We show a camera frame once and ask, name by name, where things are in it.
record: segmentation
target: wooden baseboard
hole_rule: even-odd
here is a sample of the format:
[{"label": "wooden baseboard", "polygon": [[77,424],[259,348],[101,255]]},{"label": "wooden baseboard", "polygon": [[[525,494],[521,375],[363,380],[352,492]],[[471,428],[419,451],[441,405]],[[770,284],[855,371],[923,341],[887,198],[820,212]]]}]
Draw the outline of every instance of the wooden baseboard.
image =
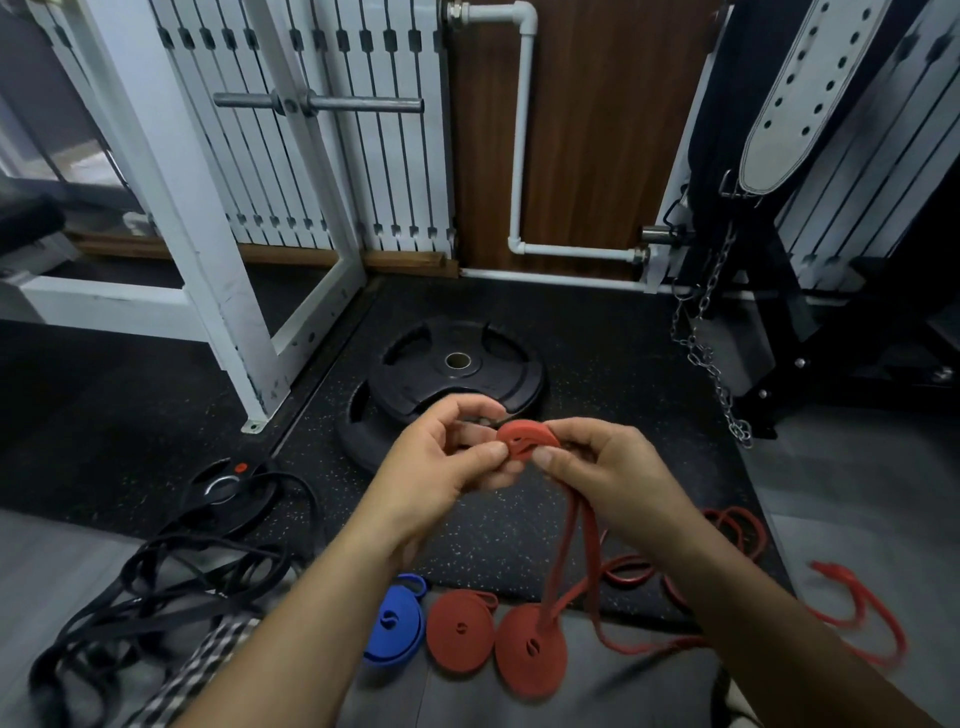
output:
[{"label": "wooden baseboard", "polygon": [[[119,257],[147,257],[171,259],[170,251],[161,237],[112,235],[66,231],[74,245],[86,255],[115,255]],[[241,243],[240,257],[245,263],[271,265],[310,265],[332,268],[338,257],[334,251],[312,248],[279,248],[273,245]],[[457,278],[460,266],[443,253],[406,253],[401,251],[364,251],[363,264],[377,273],[400,273],[408,276],[440,276]]]}]

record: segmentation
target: bolt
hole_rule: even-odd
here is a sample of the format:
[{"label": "bolt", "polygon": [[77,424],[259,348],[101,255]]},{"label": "bolt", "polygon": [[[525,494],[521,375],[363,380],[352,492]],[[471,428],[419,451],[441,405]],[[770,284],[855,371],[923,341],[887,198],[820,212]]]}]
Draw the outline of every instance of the bolt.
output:
[{"label": "bolt", "polygon": [[467,4],[468,3],[461,2],[461,0],[454,0],[446,6],[446,19],[454,29],[464,27],[464,15]]}]

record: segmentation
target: pipe elbow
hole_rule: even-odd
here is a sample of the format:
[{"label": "pipe elbow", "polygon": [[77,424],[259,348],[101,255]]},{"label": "pipe elbow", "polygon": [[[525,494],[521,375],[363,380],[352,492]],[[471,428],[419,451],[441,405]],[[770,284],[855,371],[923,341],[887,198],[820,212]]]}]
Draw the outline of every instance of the pipe elbow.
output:
[{"label": "pipe elbow", "polygon": [[514,2],[514,24],[520,29],[522,36],[537,34],[537,9],[527,0]]}]

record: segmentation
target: hand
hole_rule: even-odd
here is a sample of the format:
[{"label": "hand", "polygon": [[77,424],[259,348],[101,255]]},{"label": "hand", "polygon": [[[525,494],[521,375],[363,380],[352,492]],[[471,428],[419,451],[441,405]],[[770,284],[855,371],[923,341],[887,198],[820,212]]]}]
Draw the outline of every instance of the hand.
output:
[{"label": "hand", "polygon": [[691,527],[706,522],[635,427],[586,418],[544,424],[562,443],[584,452],[537,448],[533,462],[582,493],[611,529],[643,555],[662,561]]},{"label": "hand", "polygon": [[508,461],[496,430],[463,422],[502,420],[507,410],[483,395],[450,395],[436,402],[396,439],[351,521],[386,539],[409,566],[420,543],[469,490],[516,482],[523,464]]}]

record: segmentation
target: chain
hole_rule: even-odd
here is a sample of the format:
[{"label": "chain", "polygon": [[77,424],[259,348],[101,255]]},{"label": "chain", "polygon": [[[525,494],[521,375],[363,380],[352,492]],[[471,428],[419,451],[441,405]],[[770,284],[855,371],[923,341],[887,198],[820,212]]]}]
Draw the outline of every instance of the chain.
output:
[{"label": "chain", "polygon": [[720,252],[717,253],[716,262],[713,264],[713,270],[707,281],[707,287],[704,289],[703,295],[701,295],[700,301],[697,303],[697,315],[693,318],[687,315],[690,333],[686,338],[682,338],[678,331],[680,327],[680,317],[681,314],[685,313],[684,304],[692,300],[695,294],[680,296],[676,291],[674,292],[674,297],[677,299],[677,308],[674,310],[673,319],[671,319],[670,322],[670,338],[675,343],[686,347],[686,358],[691,364],[707,370],[707,374],[710,375],[710,379],[713,381],[713,390],[716,393],[717,400],[723,409],[723,416],[727,421],[727,428],[740,445],[749,449],[754,445],[754,433],[750,428],[750,423],[746,420],[740,420],[733,415],[733,396],[730,393],[730,389],[723,383],[723,375],[719,368],[713,363],[713,348],[707,344],[700,343],[697,338],[697,322],[703,321],[704,319],[704,313],[710,305],[710,296],[713,295],[717,283],[720,282],[720,274],[723,271],[723,267],[727,262],[727,256],[730,255],[730,249],[733,247],[735,241],[736,232],[733,230],[733,223],[730,223],[727,227],[727,237],[720,247]]}]

